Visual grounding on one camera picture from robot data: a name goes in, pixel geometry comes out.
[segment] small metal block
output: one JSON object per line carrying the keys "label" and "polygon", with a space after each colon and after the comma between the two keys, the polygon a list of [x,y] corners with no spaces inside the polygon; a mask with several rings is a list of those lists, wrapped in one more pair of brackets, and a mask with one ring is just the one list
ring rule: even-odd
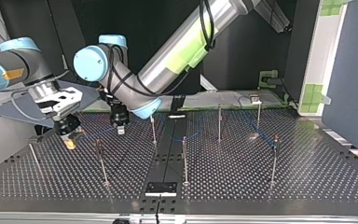
{"label": "small metal block", "polygon": [[146,197],[176,197],[176,188],[177,184],[175,182],[148,183],[145,195]]}

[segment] metal rod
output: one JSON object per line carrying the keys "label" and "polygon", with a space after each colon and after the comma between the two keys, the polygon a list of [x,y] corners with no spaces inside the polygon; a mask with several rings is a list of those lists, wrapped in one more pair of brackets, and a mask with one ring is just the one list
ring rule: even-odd
{"label": "metal rod", "polygon": [[100,161],[101,163],[101,168],[103,169],[103,178],[104,178],[104,185],[105,186],[109,186],[109,180],[107,179],[107,174],[106,174],[106,169],[103,163],[103,148],[102,148],[102,140],[101,138],[98,138],[97,141],[95,142],[95,151],[97,154],[97,159]]}
{"label": "metal rod", "polygon": [[156,144],[157,144],[157,140],[156,140],[156,128],[155,128],[155,122],[154,122],[153,116],[150,116],[150,121],[152,122],[153,143],[154,143],[154,145],[156,145]]}
{"label": "metal rod", "polygon": [[279,135],[275,134],[275,137],[274,137],[274,163],[272,165],[272,175],[271,175],[271,188],[274,187],[275,185],[275,181],[274,181],[274,178],[275,178],[275,170],[276,170],[276,165],[277,165],[277,159],[278,159],[278,155],[279,155],[279,151],[280,151],[280,147],[281,147],[281,144],[280,144],[280,137]]}
{"label": "metal rod", "polygon": [[275,178],[275,169],[276,169],[276,165],[277,165],[277,151],[274,150],[274,164],[272,165],[272,175],[271,175],[271,188],[274,187],[275,185],[275,181],[274,181],[274,178]]}
{"label": "metal rod", "polygon": [[261,115],[261,103],[258,105],[258,112],[257,112],[257,131],[260,126],[260,115]]}
{"label": "metal rod", "polygon": [[30,147],[32,155],[34,156],[34,161],[36,162],[37,165],[40,165],[39,159],[36,157],[36,153],[34,152],[34,146],[31,143],[28,144],[28,146]]}
{"label": "metal rod", "polygon": [[104,177],[104,180],[105,180],[104,184],[109,185],[109,180],[107,179],[106,170],[105,170],[102,158],[101,158],[101,166],[103,167],[103,177]]}
{"label": "metal rod", "polygon": [[222,141],[222,106],[219,105],[219,142]]}
{"label": "metal rod", "polygon": [[183,137],[182,141],[182,150],[183,150],[183,159],[185,161],[185,186],[188,186],[190,183],[188,182],[188,176],[187,176],[187,138]]}

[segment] metal base plate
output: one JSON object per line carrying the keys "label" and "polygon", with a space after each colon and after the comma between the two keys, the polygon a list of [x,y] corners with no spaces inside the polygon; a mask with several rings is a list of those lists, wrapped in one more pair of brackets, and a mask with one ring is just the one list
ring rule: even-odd
{"label": "metal base plate", "polygon": [[[178,182],[177,197],[159,200],[145,198],[155,156],[148,120],[132,117],[125,135],[89,134],[76,150],[64,149],[52,136],[36,147],[40,171],[29,151],[0,165],[0,211],[139,214],[156,213],[147,206],[159,202],[163,213],[183,215],[358,216],[358,159],[292,110],[263,110],[259,136],[251,139],[256,113],[224,110],[220,144],[217,111],[187,113],[190,185],[180,184],[183,166],[171,165],[167,174],[182,180],[164,179]],[[158,142],[172,133],[164,126],[166,117],[155,116]],[[108,114],[81,118],[89,133],[111,128]],[[271,186],[275,134],[281,153]],[[97,136],[106,148],[109,189],[94,153]],[[171,147],[181,146],[171,141]]]}

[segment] yellow label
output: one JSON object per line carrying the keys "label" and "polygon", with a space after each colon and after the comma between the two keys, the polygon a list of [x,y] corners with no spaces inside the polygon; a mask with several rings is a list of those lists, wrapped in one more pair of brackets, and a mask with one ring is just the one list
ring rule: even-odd
{"label": "yellow label", "polygon": [[9,71],[6,71],[6,72],[4,73],[4,78],[5,78],[6,80],[15,79],[15,78],[21,77],[21,76],[22,76],[22,73],[24,73],[24,69],[23,69],[23,68],[14,69],[14,70],[9,70]]}

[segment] black cable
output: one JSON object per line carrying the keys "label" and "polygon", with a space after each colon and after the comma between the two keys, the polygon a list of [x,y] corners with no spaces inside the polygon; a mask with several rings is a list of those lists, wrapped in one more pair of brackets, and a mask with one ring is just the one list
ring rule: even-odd
{"label": "black cable", "polygon": [[289,95],[290,98],[292,98],[293,103],[294,103],[295,106],[298,108],[298,104],[296,103],[295,98],[293,98],[293,96],[292,96],[292,95],[290,94],[290,92],[287,90],[286,85],[284,85],[283,78],[281,78],[281,83],[282,83],[283,88],[284,88],[284,90],[286,91],[286,93]]}
{"label": "black cable", "polygon": [[139,91],[135,88],[133,88],[133,86],[131,86],[130,84],[128,84],[125,80],[123,80],[124,78],[122,78],[116,68],[115,68],[115,65],[114,65],[114,60],[115,60],[115,53],[113,51],[114,49],[114,46],[110,46],[109,47],[109,62],[110,62],[110,72],[109,72],[109,77],[108,77],[108,80],[110,79],[110,82],[108,81],[108,83],[111,83],[111,80],[113,78],[113,75],[116,75],[116,77],[118,78],[118,80],[120,80],[120,82],[122,82],[122,84],[124,86],[126,86],[127,88],[129,88],[130,90],[132,91],[135,91],[141,95],[144,95],[144,96],[148,96],[148,97],[159,97],[159,96],[163,96],[163,95],[166,95],[166,94],[170,94],[171,92],[175,91],[184,81],[185,79],[188,77],[188,75],[190,74],[190,71],[191,69],[188,69],[188,71],[183,75],[182,79],[174,86],[172,87],[169,91],[165,91],[163,93],[160,93],[160,94],[151,94],[151,93],[146,93],[146,92],[143,92],[143,91]]}
{"label": "black cable", "polygon": [[[208,12],[208,16],[209,16],[209,20],[210,20],[210,24],[211,24],[211,36],[208,36],[208,32],[206,31],[206,26],[205,26],[205,20],[203,18],[204,4],[205,4],[206,10]],[[205,50],[209,51],[210,49],[213,49],[214,45],[215,45],[214,19],[213,19],[213,14],[211,11],[211,6],[209,5],[209,0],[200,0],[200,22],[201,22],[202,34],[203,34],[205,42],[206,42]]]}
{"label": "black cable", "polygon": [[[275,4],[276,4],[276,2],[277,2],[277,0],[274,0],[274,1],[272,2],[271,16],[270,16],[270,18],[269,18],[269,25],[271,25],[271,26],[272,26],[272,16],[273,16],[274,13],[275,13]],[[281,80],[281,83],[282,83],[282,85],[283,85],[284,90],[285,90],[286,93],[289,95],[289,98],[292,99],[293,103],[294,103],[294,104],[296,105],[296,107],[298,108],[298,104],[296,103],[295,98],[293,98],[293,96],[290,94],[289,90],[287,90],[286,85],[285,85],[284,82],[283,82],[283,78],[280,77],[280,80]]]}
{"label": "black cable", "polygon": [[[205,26],[205,20],[203,19],[203,5],[205,4],[205,7],[206,7],[206,10],[208,12],[208,15],[209,15],[209,20],[210,20],[210,24],[211,24],[211,36],[208,36],[208,33],[206,31],[206,26]],[[211,11],[211,6],[209,4],[209,0],[200,0],[200,20],[201,20],[201,28],[202,28],[202,33],[204,35],[204,38],[205,38],[205,42],[206,42],[206,47],[205,49],[208,51],[209,49],[213,49],[214,48],[214,45],[215,45],[215,41],[214,41],[214,20],[213,20],[213,14],[212,14],[212,11]],[[121,85],[124,85],[126,86],[127,88],[129,88],[130,90],[132,91],[135,91],[141,95],[144,95],[144,96],[148,96],[148,97],[159,97],[159,96],[163,96],[163,95],[167,95],[167,94],[170,94],[172,92],[174,92],[185,80],[186,78],[188,77],[188,75],[190,74],[191,72],[191,68],[189,68],[186,73],[183,75],[182,79],[176,83],[175,86],[173,86],[169,91],[165,91],[163,93],[160,93],[160,94],[156,94],[154,92],[152,92],[150,89],[148,89],[146,87],[146,85],[142,82],[142,80],[138,78],[138,82],[140,83],[140,85],[148,92],[143,92],[143,91],[139,91],[137,89],[135,89],[133,86],[131,86],[130,84],[128,84],[126,82],[126,79],[130,76],[130,75],[133,75],[133,73],[128,73],[126,75],[126,78],[122,78],[116,68],[115,68],[115,53],[114,53],[114,49],[117,50],[117,53],[118,53],[118,56],[119,56],[119,59],[121,62],[123,62],[123,55],[124,55],[124,52],[123,50],[121,49],[120,46],[118,45],[112,45],[112,46],[108,46],[108,45],[105,45],[109,48],[109,56],[108,56],[108,60],[109,60],[109,67],[110,67],[110,71],[109,71],[109,77],[108,77],[108,85],[109,87],[107,88],[109,91],[111,91],[111,86],[110,86],[110,83],[112,83],[112,79],[113,79],[113,75],[115,75],[118,80],[120,81],[119,82],[119,86],[115,86],[114,87],[114,90],[118,90],[118,88],[121,86]]]}

